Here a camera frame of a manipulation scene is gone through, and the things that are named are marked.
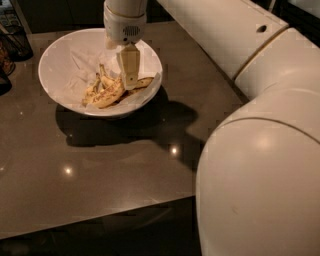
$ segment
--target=dark countertop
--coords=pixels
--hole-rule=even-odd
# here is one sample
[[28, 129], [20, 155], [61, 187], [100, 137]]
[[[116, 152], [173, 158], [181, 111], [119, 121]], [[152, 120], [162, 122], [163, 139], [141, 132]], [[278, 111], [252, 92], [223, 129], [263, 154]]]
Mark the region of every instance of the dark countertop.
[[0, 96], [0, 239], [193, 196], [212, 131], [243, 103], [176, 23], [147, 24], [164, 69], [156, 97], [131, 116], [95, 119], [57, 105], [38, 64], [67, 32], [29, 35]]

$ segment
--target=plate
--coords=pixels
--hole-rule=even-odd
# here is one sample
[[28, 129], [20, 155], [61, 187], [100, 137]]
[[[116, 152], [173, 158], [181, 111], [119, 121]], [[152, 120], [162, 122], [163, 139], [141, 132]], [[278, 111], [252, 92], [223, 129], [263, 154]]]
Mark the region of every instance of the plate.
[[116, 53], [121, 46], [109, 50], [105, 47], [105, 29], [84, 29], [67, 34], [53, 42], [39, 62], [39, 79], [43, 89], [55, 102], [80, 114], [106, 118], [122, 118], [147, 104], [158, 92], [162, 82], [162, 65], [156, 52], [144, 41], [136, 44], [140, 50], [139, 78], [154, 77], [142, 92], [119, 104], [98, 109], [81, 104], [85, 88], [94, 81], [99, 64], [105, 65], [111, 77], [120, 70]]

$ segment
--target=brown table surface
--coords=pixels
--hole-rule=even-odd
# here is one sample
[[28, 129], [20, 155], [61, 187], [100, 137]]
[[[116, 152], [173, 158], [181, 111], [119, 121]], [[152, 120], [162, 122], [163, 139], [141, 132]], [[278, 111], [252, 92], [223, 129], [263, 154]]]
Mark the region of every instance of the brown table surface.
[[41, 54], [66, 33], [28, 35], [34, 57], [16, 62], [0, 96], [0, 239], [193, 196], [204, 143], [243, 104], [168, 22], [147, 24], [143, 38], [164, 69], [151, 102], [117, 121], [69, 111], [38, 78]]

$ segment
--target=dark bottle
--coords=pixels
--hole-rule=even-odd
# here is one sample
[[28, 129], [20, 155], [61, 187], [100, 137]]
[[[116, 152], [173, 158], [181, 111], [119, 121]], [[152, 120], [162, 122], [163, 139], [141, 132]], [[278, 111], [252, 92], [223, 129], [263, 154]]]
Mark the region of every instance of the dark bottle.
[[11, 88], [12, 88], [12, 84], [8, 76], [0, 67], [0, 96], [10, 91]]

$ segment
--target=table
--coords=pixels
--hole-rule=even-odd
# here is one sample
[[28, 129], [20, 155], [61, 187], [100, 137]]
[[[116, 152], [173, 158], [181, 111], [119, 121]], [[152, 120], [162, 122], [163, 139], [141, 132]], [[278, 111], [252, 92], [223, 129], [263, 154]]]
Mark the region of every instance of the table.
[[156, 97], [107, 121], [52, 101], [39, 59], [68, 32], [31, 34], [0, 96], [0, 239], [194, 196], [201, 150], [244, 100], [176, 23], [147, 24], [164, 69]]

